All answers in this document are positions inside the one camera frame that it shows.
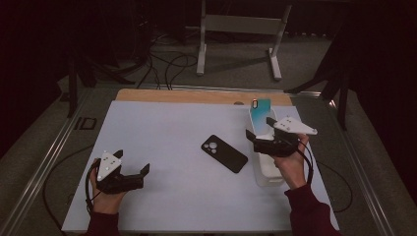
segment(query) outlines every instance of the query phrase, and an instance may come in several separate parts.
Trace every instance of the dark background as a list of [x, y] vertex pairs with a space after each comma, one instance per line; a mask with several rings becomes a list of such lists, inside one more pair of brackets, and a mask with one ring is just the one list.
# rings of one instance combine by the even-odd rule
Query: dark background
[[[245, 1], [239, 2], [230, 6], [228, 14], [276, 17], [283, 11], [283, 4], [275, 1], [257, 6], [252, 3], [251, 7]], [[223, 1], [212, 1], [208, 12], [224, 13], [223, 6]], [[56, 82], [68, 74], [68, 56], [74, 53], [74, 48], [99, 64], [117, 65], [118, 58], [132, 57], [126, 52], [135, 43], [139, 49], [134, 57], [146, 55], [149, 32], [155, 27], [168, 30], [186, 42], [184, 26], [200, 24], [200, 8], [200, 2], [195, 0], [2, 1], [0, 156], [60, 96]], [[130, 14], [137, 16], [133, 24]], [[412, 0], [298, 3], [292, 9], [286, 31], [291, 36], [313, 33], [333, 39], [319, 72], [337, 66], [347, 55], [352, 56], [348, 67], [350, 88], [357, 92], [394, 166], [417, 202], [416, 3]], [[136, 42], [133, 33], [137, 34]], [[132, 44], [126, 47], [118, 43], [129, 40]], [[84, 72], [82, 81], [92, 87], [90, 68], [89, 63], [78, 62], [77, 69]]]

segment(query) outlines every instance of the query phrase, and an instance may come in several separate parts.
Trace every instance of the cable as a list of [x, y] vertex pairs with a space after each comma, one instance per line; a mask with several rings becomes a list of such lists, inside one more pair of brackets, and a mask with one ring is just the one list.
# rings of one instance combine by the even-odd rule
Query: cable
[[[163, 51], [163, 52], [173, 52], [173, 53], [180, 53], [180, 55], [179, 56], [177, 56], [177, 57], [175, 57], [175, 58], [173, 58], [172, 60], [170, 60], [170, 61], [167, 61], [167, 60], [165, 60], [165, 59], [163, 59], [163, 58], [161, 58], [161, 57], [158, 57], [158, 56], [156, 56], [156, 55], [154, 55], [153, 53], [151, 53], [150, 54], [150, 56], [151, 57], [154, 57], [154, 58], [156, 58], [156, 59], [158, 59], [158, 60], [161, 60], [161, 61], [163, 61], [163, 62], [165, 62], [165, 63], [167, 63], [168, 64], [168, 66], [166, 67], [166, 69], [165, 69], [165, 77], [164, 77], [164, 79], [165, 79], [165, 83], [166, 83], [166, 86], [167, 86], [167, 88], [169, 89], [169, 90], [172, 90], [172, 82], [175, 80], [175, 78], [177, 78], [184, 70], [185, 70], [185, 68], [187, 68], [187, 67], [192, 67], [192, 66], [195, 66], [196, 64], [197, 64], [197, 62], [198, 62], [198, 59], [197, 59], [197, 57], [196, 56], [192, 56], [192, 55], [187, 55], [187, 54], [185, 54], [185, 53], [182, 53], [182, 52], [180, 52], [180, 51]], [[176, 60], [178, 60], [178, 59], [180, 59], [180, 58], [182, 58], [182, 57], [185, 57], [186, 58], [186, 64], [185, 65], [179, 65], [179, 64], [175, 64], [174, 62], [176, 61]], [[191, 64], [189, 64], [189, 57], [191, 57], [191, 58], [193, 58], [195, 61], [194, 61], [194, 63], [191, 63]], [[181, 70], [177, 73], [177, 74], [175, 74], [175, 76], [173, 76], [170, 80], [168, 79], [168, 70], [169, 70], [169, 68], [171, 67], [171, 66], [175, 66], [175, 67], [180, 67], [181, 68]]]
[[92, 199], [89, 198], [89, 176], [91, 175], [92, 171], [98, 167], [98, 165], [100, 164], [101, 159], [98, 159], [95, 163], [93, 163], [90, 167], [89, 167], [89, 171], [87, 173], [86, 176], [86, 185], [85, 185], [85, 190], [86, 190], [86, 203], [87, 203], [87, 212], [89, 214], [92, 213], [92, 199], [94, 199], [95, 197], [97, 197], [101, 192], [98, 192], [97, 195], [95, 195]]
[[179, 59], [179, 58], [181, 58], [181, 57], [185, 57], [186, 58], [186, 60], [187, 60], [187, 64], [188, 64], [188, 56], [187, 55], [185, 55], [185, 54], [183, 54], [183, 55], [180, 55], [180, 56], [177, 56], [177, 57], [175, 57], [174, 59], [172, 59], [171, 61], [170, 61], [170, 63], [168, 64], [168, 66], [166, 67], [166, 70], [165, 70], [165, 81], [166, 81], [166, 86], [168, 87], [168, 89], [171, 89], [172, 90], [172, 82], [174, 81], [174, 79], [178, 76], [178, 75], [180, 75], [184, 70], [185, 70], [185, 66], [184, 67], [182, 67], [181, 68], [181, 70], [180, 70], [180, 72], [178, 72], [170, 81], [169, 81], [169, 84], [168, 84], [168, 69], [169, 69], [169, 67], [170, 66], [172, 66], [173, 65], [173, 62], [175, 61], [175, 60], [177, 60], [177, 59]]
[[307, 150], [307, 152], [309, 153], [309, 155], [310, 155], [310, 161], [311, 161], [311, 163], [312, 163], [312, 169], [313, 169], [313, 167], [314, 167], [314, 161], [313, 161], [313, 156], [312, 156], [312, 153], [310, 152], [310, 150], [309, 150], [309, 148], [306, 146], [306, 145], [304, 145], [303, 143], [301, 143], [301, 142], [299, 142], [302, 146], [304, 146], [304, 148], [306, 148], [306, 150]]
[[52, 218], [52, 220], [54, 221], [55, 225], [58, 227], [59, 231], [61, 232], [62, 235], [67, 236], [67, 234], [65, 232], [63, 232], [61, 230], [62, 226], [59, 223], [58, 219], [55, 217], [55, 215], [52, 213], [52, 210], [50, 209], [47, 200], [46, 200], [46, 186], [49, 180], [49, 177], [51, 176], [51, 174], [53, 173], [53, 171], [56, 169], [56, 167], [58, 167], [60, 164], [62, 164], [65, 160], [69, 159], [70, 157], [84, 151], [87, 150], [89, 148], [92, 148], [94, 145], [90, 145], [84, 148], [81, 148], [67, 156], [65, 156], [63, 159], [61, 159], [60, 161], [58, 161], [49, 171], [48, 175], [45, 178], [45, 181], [43, 182], [43, 186], [42, 186], [42, 200], [43, 200], [43, 204], [45, 205], [46, 211], [48, 212], [49, 216]]
[[332, 171], [333, 173], [335, 173], [338, 177], [340, 177], [340, 179], [346, 184], [347, 188], [349, 189], [349, 193], [350, 193], [349, 203], [345, 207], [343, 207], [341, 209], [338, 209], [338, 210], [334, 210], [333, 212], [334, 213], [341, 213], [341, 212], [344, 212], [345, 210], [349, 209], [350, 206], [352, 206], [352, 203], [353, 203], [353, 191], [352, 191], [352, 187], [350, 187], [350, 185], [347, 182], [347, 180], [340, 173], [338, 173], [336, 170], [334, 170], [333, 168], [331, 168], [330, 166], [328, 166], [328, 165], [326, 165], [326, 164], [324, 164], [322, 162], [319, 162], [317, 160], [316, 160], [316, 162], [318, 164], [324, 166], [328, 170]]
[[301, 154], [301, 156], [303, 156], [303, 158], [307, 162], [307, 165], [309, 166], [309, 174], [307, 176], [307, 184], [311, 184], [312, 181], [313, 181], [313, 172], [314, 172], [314, 170], [313, 170], [313, 164], [312, 164], [313, 161], [310, 161], [309, 158], [307, 158], [307, 156], [300, 149], [297, 149], [297, 152], [299, 154]]
[[139, 81], [139, 83], [138, 83], [138, 85], [136, 86], [136, 89], [138, 89], [140, 86], [141, 86], [141, 84], [144, 82], [144, 80], [147, 78], [147, 76], [149, 75], [149, 73], [150, 73], [150, 70], [152, 69], [152, 59], [150, 58], [150, 56], [148, 56], [148, 58], [149, 58], [149, 62], [150, 62], [150, 65], [149, 65], [149, 69], [147, 70], [147, 73], [142, 77], [142, 79]]

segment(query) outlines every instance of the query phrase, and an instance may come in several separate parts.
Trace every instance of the metal stand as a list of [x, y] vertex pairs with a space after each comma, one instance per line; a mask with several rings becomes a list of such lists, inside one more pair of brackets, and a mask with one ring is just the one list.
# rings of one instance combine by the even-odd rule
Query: metal stand
[[276, 59], [276, 52], [282, 40], [290, 11], [291, 5], [287, 5], [281, 19], [208, 15], [206, 14], [206, 0], [202, 0], [201, 36], [197, 75], [202, 76], [205, 73], [207, 50], [205, 37], [207, 30], [247, 32], [276, 35], [275, 45], [273, 48], [269, 49], [268, 55], [273, 72], [273, 78], [280, 81], [282, 76], [279, 70], [278, 60]]

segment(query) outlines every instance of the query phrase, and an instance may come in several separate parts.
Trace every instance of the table leg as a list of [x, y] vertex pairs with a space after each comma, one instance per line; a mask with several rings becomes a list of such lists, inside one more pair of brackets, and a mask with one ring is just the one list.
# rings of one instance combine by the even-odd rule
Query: table leg
[[279, 44], [282, 41], [282, 37], [284, 35], [284, 30], [288, 22], [288, 16], [291, 11], [291, 7], [292, 7], [291, 5], [288, 5], [285, 7], [284, 14], [278, 26], [275, 45], [273, 46], [273, 48], [269, 49], [269, 60], [270, 60], [270, 65], [272, 67], [273, 78], [277, 81], [280, 81], [282, 79], [282, 76], [281, 76], [281, 71], [279, 70], [278, 59], [276, 58], [276, 52], [278, 51]]
[[206, 64], [206, 0], [202, 0], [202, 20], [200, 29], [200, 50], [197, 62], [197, 75], [202, 76], [205, 73]]

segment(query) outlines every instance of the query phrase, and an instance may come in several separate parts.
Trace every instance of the white table surface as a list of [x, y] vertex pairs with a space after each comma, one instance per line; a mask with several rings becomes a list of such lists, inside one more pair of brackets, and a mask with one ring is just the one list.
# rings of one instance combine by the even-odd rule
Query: white table surface
[[[300, 119], [294, 106], [274, 106], [276, 118]], [[257, 185], [245, 136], [249, 106], [113, 101], [80, 180], [62, 230], [89, 225], [85, 178], [95, 157], [124, 151], [121, 173], [138, 174], [150, 163], [143, 189], [129, 192], [120, 207], [119, 229], [136, 232], [273, 232], [290, 230], [288, 186]], [[235, 174], [201, 150], [217, 135], [249, 157]], [[315, 164], [312, 189], [329, 205]], [[331, 223], [338, 229], [334, 214]]]

